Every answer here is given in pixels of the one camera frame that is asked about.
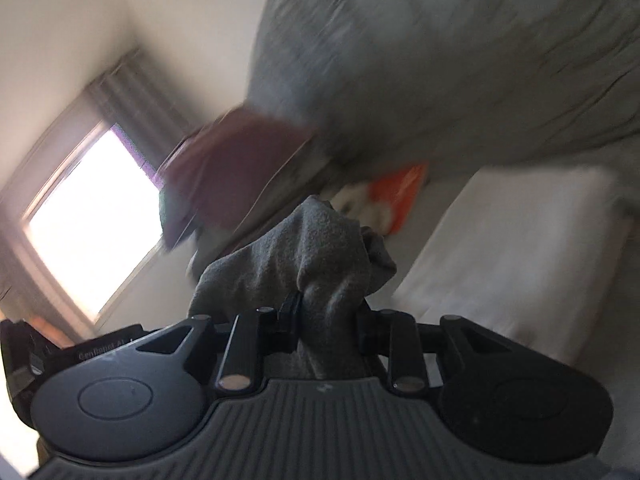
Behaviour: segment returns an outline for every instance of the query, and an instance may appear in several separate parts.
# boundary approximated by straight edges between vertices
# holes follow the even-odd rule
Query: ribbed surface
[[[533,467],[487,457],[457,441],[427,403],[395,397],[372,378],[272,380],[254,398],[222,402],[171,455],[126,468],[55,459],[32,478],[591,480],[606,472],[594,458]]]

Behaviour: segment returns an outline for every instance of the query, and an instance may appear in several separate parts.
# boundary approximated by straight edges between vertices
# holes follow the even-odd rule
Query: white pillow
[[[479,171],[394,293],[396,308],[431,324],[459,314],[571,363],[628,233],[615,198],[599,168]]]

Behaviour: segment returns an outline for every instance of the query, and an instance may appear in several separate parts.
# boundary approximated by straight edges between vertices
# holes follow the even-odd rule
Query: maroon cloth
[[[198,224],[232,231],[265,185],[311,132],[239,107],[187,137],[160,167],[164,185],[190,214],[165,218],[165,241]]]

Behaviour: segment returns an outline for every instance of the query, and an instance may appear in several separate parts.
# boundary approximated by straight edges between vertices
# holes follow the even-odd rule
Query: white wall
[[[129,7],[142,44],[211,120],[244,98],[265,1],[129,0]]]
[[[126,0],[0,0],[0,37],[1,187],[134,33]]]
[[[0,187],[81,89],[138,41],[203,120],[246,92],[265,0],[0,0]],[[162,254],[100,326],[183,318],[193,247]]]
[[[152,330],[184,319],[194,288],[186,275],[193,250],[188,240],[156,255],[118,297],[108,317],[98,322],[98,331],[105,334],[136,323]]]

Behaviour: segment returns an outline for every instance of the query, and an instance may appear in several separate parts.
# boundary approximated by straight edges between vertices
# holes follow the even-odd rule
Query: ceiling
[[[0,0],[0,187],[100,72],[142,44],[203,120],[240,101],[265,0]]]

